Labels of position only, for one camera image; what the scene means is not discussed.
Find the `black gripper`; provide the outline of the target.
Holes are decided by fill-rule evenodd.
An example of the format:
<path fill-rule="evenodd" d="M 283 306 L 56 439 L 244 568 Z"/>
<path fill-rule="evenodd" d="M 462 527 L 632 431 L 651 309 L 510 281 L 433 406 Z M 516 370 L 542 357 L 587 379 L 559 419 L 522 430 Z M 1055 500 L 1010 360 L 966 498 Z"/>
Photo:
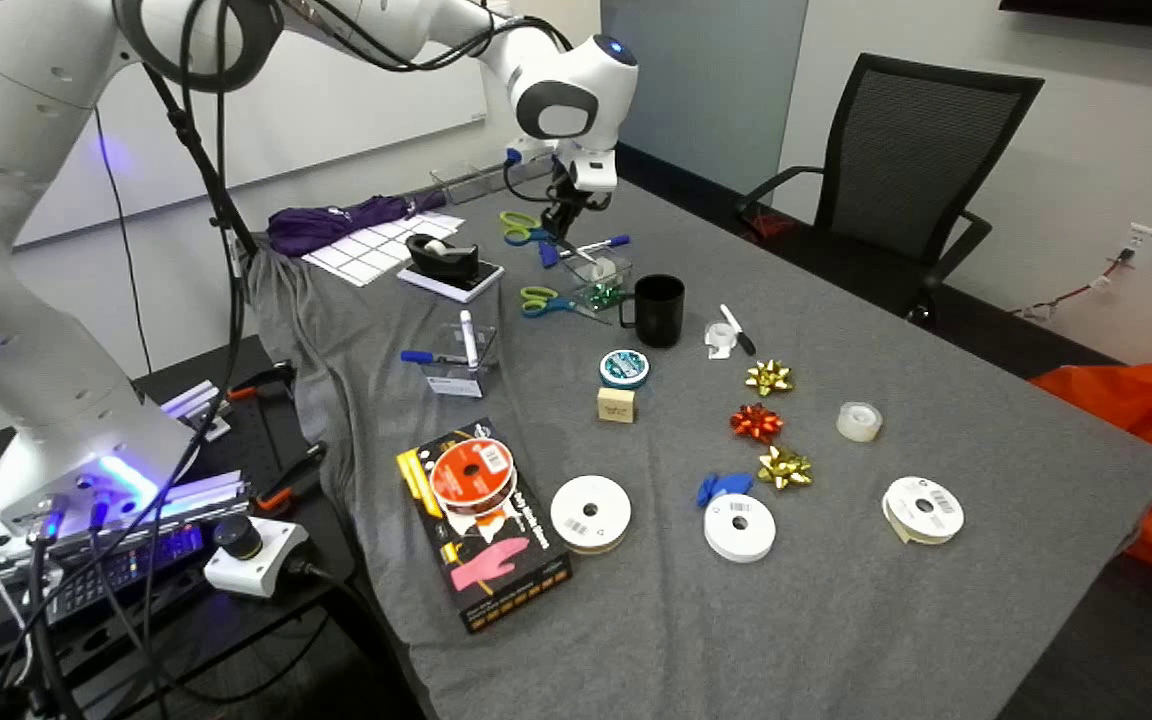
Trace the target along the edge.
<path fill-rule="evenodd" d="M 552 185 L 548 195 L 552 206 L 542 206 L 539 213 L 539 232 L 552 245 L 566 245 L 575 247 L 587 232 L 587 207 L 603 207 L 617 192 L 619 177 L 617 177 L 617 151 L 583 151 L 580 145 L 557 145 L 552 150 Z"/>

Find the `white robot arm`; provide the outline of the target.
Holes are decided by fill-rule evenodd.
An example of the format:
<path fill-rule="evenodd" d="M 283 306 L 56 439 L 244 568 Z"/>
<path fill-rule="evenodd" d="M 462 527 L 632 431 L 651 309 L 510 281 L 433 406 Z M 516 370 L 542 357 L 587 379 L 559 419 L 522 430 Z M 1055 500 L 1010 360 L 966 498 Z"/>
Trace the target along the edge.
<path fill-rule="evenodd" d="M 252 85 L 288 38 L 385 74 L 476 61 L 510 105 L 522 145 L 559 187 L 617 192 L 619 124 L 640 61 L 617 38 L 564 42 L 497 0 L 0 0 L 0 524 L 80 532 L 96 503 L 145 511 L 191 461 L 191 430 L 162 415 L 120 360 L 13 269 L 17 241 L 56 192 L 122 67 L 184 91 Z"/>

